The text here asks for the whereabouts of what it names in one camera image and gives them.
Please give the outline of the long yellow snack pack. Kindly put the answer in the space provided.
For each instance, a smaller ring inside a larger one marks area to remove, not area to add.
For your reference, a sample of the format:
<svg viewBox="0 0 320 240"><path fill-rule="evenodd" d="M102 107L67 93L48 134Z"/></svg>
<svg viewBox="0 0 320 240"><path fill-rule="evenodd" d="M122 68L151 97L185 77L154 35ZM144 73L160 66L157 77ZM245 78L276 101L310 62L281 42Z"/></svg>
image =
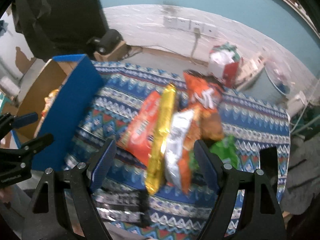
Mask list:
<svg viewBox="0 0 320 240"><path fill-rule="evenodd" d="M41 112L41 115L43 118L46 117L48 111L50 110L57 94L59 93L59 89L55 89L55 90L52 90L47 97L44 98L44 101L45 101L45 106L44 106L44 109L42 110Z"/></svg>

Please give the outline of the green snack bag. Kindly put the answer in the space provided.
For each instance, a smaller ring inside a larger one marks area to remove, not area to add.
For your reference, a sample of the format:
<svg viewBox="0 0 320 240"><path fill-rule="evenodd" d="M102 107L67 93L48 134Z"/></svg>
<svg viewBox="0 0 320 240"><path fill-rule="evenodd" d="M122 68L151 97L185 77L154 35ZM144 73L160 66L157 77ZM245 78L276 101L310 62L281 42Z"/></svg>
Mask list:
<svg viewBox="0 0 320 240"><path fill-rule="evenodd" d="M209 147L209 151L217 154L224 164L228 163L234 168L238 168L239 158L236 154L235 138L233 136L229 135L222 140L215 142ZM193 151L189 152L189 168L191 171L200 170Z"/></svg>

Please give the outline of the orange silver chip bag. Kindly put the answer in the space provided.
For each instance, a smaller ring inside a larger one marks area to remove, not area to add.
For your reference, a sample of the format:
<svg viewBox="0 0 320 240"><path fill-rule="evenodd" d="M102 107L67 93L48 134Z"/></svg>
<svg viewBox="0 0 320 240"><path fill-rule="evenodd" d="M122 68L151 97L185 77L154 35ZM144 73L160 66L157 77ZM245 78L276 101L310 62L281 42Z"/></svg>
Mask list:
<svg viewBox="0 0 320 240"><path fill-rule="evenodd" d="M164 154L166 180L188 194L191 185L189 153L196 140L201 138L201 107L196 105L176 112L171 121L170 133Z"/></svg>

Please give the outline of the golden yellow biscuit pack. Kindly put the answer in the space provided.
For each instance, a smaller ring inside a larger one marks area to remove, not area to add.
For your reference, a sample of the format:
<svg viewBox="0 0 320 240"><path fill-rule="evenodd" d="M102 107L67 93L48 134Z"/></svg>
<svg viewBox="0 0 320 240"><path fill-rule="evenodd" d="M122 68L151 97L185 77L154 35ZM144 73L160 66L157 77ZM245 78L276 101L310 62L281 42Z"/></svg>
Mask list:
<svg viewBox="0 0 320 240"><path fill-rule="evenodd" d="M145 179L145 187L150 195L157 193L164 181L164 154L172 116L176 108L176 92L177 89L172 83L167 85L159 103L159 113Z"/></svg>

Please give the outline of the black smartphone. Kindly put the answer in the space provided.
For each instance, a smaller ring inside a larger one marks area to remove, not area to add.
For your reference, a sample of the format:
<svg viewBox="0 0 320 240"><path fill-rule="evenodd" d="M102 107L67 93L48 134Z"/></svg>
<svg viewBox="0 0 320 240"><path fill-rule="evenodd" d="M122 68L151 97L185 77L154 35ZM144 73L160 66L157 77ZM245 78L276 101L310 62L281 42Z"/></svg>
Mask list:
<svg viewBox="0 0 320 240"><path fill-rule="evenodd" d="M267 175L274 194L278 188L278 152L276 146L261 149L259 152L260 168Z"/></svg>

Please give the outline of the blue cardboard box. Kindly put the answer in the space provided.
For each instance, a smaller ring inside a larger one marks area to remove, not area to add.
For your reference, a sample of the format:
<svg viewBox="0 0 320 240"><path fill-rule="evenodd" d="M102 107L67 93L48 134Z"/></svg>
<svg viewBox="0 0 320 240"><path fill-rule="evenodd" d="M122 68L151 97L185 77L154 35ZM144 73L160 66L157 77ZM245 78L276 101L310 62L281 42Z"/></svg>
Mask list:
<svg viewBox="0 0 320 240"><path fill-rule="evenodd" d="M34 170L44 171L48 167L55 171L62 170L75 130L103 84L103 78L86 54L55 56L42 67L17 112L18 115L31 112L41 114L45 106L44 98L58 89L44 121L37 121L17 131L28 139L47 133L54 137L50 146L34 156Z"/></svg>

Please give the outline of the blue patterned tablecloth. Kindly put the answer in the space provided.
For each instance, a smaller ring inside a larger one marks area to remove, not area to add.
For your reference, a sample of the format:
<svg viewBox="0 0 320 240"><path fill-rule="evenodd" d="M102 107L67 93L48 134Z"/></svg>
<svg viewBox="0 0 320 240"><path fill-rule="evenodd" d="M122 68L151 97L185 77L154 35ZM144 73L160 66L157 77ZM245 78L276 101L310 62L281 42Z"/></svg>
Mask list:
<svg viewBox="0 0 320 240"><path fill-rule="evenodd" d="M173 115L191 108L184 76L120 62L95 61L93 66L104 84L75 130L66 165L72 169L78 163L87 162L107 139L113 139L116 154L99 189L147 191L147 166L117 142L153 91L162 96L163 90L172 83L177 89ZM164 172L159 191L148 194L150 225L143 228L103 220L108 230L154 239L285 238L278 201L285 189L290 154L288 114L266 101L229 88L224 90L218 111L224 137L235 138L238 168L224 164L217 154L209 151L218 141L200 138L193 147L200 170L191 172L188 194L169 183ZM272 146L276 146L278 152L277 195L260 168L260 150Z"/></svg>

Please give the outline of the black white snack pack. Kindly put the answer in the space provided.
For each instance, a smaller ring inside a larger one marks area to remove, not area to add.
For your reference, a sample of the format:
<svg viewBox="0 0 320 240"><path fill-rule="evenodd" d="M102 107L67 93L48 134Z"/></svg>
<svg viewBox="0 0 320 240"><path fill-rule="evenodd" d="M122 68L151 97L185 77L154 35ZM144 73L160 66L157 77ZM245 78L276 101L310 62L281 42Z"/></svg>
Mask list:
<svg viewBox="0 0 320 240"><path fill-rule="evenodd" d="M130 223L143 228L151 223L149 195L145 190L104 191L99 189L92 198L104 221Z"/></svg>

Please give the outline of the black cloth backdrop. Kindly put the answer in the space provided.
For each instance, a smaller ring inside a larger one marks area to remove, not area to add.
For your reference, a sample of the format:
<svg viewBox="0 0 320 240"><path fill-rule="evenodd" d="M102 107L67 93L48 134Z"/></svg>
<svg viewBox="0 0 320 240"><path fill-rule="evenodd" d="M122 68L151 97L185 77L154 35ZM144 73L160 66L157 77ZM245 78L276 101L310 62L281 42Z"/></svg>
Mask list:
<svg viewBox="0 0 320 240"><path fill-rule="evenodd" d="M88 44L108 31L100 0L13 0L16 32L43 61L70 54L92 55Z"/></svg>

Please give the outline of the orange red snack bag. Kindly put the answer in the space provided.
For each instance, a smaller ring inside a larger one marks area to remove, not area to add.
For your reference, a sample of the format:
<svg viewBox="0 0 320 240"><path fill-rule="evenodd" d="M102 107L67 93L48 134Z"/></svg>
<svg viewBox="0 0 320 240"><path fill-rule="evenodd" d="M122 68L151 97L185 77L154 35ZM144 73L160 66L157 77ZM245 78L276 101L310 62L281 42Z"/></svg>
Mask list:
<svg viewBox="0 0 320 240"><path fill-rule="evenodd" d="M120 148L130 152L145 166L151 154L160 99L161 95L157 91L151 92L117 142Z"/></svg>

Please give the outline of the light blue waste bin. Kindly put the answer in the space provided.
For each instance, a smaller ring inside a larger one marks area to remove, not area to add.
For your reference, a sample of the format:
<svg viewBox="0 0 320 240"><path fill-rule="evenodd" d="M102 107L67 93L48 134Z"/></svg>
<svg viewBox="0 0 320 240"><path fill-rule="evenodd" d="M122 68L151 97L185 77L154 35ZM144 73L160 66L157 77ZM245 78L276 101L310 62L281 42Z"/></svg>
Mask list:
<svg viewBox="0 0 320 240"><path fill-rule="evenodd" d="M244 90L246 95L275 105L285 101L290 92L291 88L287 80L278 79L268 67L264 67L253 84Z"/></svg>

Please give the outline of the orange cheese snack bag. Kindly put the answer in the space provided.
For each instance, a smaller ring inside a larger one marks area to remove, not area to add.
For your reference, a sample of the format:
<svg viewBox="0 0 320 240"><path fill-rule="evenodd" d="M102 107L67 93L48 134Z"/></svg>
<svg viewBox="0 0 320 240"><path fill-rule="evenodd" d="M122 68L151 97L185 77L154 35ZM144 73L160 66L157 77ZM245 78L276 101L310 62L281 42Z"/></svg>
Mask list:
<svg viewBox="0 0 320 240"><path fill-rule="evenodd" d="M213 75L204 75L194 70L183 73L188 106L200 109L201 138L219 141L224 137L218 106L222 101L223 84Z"/></svg>

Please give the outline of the white red paper box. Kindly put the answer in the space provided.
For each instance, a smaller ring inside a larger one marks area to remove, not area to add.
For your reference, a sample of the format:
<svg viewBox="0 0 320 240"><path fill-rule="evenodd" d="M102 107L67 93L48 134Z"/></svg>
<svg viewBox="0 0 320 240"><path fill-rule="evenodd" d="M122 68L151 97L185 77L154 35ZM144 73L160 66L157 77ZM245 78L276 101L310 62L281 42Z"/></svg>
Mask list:
<svg viewBox="0 0 320 240"><path fill-rule="evenodd" d="M246 90L255 83L264 69L265 60L263 54L259 53L242 64L235 81L236 90Z"/></svg>

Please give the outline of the red white shopping bag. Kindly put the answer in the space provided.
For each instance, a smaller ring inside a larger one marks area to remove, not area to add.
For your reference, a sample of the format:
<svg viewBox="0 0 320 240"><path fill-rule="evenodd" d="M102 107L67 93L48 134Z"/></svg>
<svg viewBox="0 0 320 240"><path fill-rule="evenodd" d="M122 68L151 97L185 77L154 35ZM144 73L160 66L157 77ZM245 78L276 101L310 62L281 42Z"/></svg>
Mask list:
<svg viewBox="0 0 320 240"><path fill-rule="evenodd" d="M228 88L233 88L243 58L237 46L228 42L213 46L209 52L208 73Z"/></svg>

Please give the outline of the white wall sockets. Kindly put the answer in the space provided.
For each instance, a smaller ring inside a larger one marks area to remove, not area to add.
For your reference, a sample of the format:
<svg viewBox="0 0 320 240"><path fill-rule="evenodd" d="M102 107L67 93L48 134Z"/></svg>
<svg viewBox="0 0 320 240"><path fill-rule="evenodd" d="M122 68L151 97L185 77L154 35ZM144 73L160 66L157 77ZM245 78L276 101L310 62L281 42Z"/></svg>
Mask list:
<svg viewBox="0 0 320 240"><path fill-rule="evenodd" d="M188 31L192 33L195 33L195 30L197 29L200 31L200 34L209 37L217 37L219 34L217 27L213 24L204 23L197 20L189 20L181 17L164 16L163 25L166 28Z"/></svg>

